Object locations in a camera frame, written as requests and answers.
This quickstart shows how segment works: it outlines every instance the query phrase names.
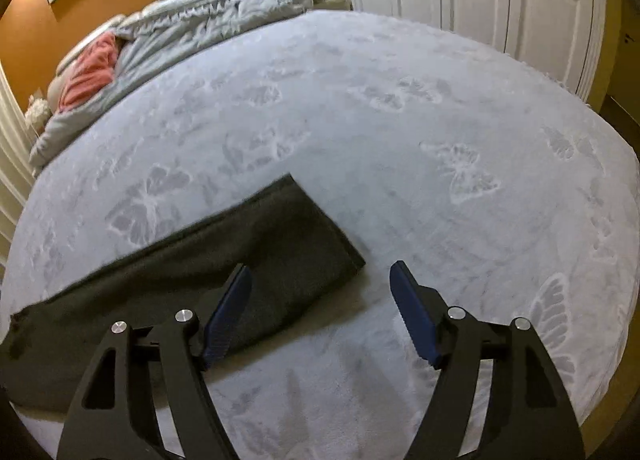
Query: folded dark garment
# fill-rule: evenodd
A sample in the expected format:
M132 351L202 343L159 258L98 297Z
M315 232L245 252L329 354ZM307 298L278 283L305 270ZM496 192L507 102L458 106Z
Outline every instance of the folded dark garment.
M238 262L251 268L255 284L231 351L283 328L364 265L288 175L13 315L0 345L0 383L19 406L66 412L114 321L161 323L221 287Z

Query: silver screw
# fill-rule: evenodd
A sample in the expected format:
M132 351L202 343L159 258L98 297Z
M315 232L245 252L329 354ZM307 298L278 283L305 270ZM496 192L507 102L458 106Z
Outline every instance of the silver screw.
M193 312L191 312L191 310L189 309L178 310L178 312L175 313L175 320L179 323L186 323L192 317Z
M122 334L127 329L127 324L124 321L116 321L111 325L111 331L114 334Z
M531 322L525 317L519 317L516 319L515 326L518 330L529 330Z
M466 312L465 309L461 309L460 307L451 307L447 314L449 314L449 317L452 319L464 319Z

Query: bed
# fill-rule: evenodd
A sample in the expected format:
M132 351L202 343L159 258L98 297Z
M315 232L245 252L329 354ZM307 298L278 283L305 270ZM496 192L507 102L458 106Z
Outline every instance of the bed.
M241 458L404 456L437 376L390 296L398 259L478 319L529 317L584 421L638 296L633 150L549 78L455 34L350 12L278 20L106 101L45 163L9 255L0 336L11 313L291 173L367 265L207 374ZM490 372L463 451L478 443ZM22 418L54 454L63 417Z

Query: white curtain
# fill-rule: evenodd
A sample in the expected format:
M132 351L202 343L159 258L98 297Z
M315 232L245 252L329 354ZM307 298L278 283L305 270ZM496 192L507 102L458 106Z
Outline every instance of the white curtain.
M24 115L0 63L0 278L15 226L33 185Z

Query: mattress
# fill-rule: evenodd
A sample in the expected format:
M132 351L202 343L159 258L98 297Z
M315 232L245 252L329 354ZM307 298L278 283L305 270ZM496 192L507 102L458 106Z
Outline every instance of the mattress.
M311 12L159 74L47 166L15 232L9 315L285 173L363 272L295 325L207 373L241 458L403 458L437 373L388 286L404 260L478 319L529 317L583 421L638 296L638 160L554 81L422 24ZM463 451L478 443L481 368ZM179 453L160 403L165 445ZM21 411L54 453L62 417Z

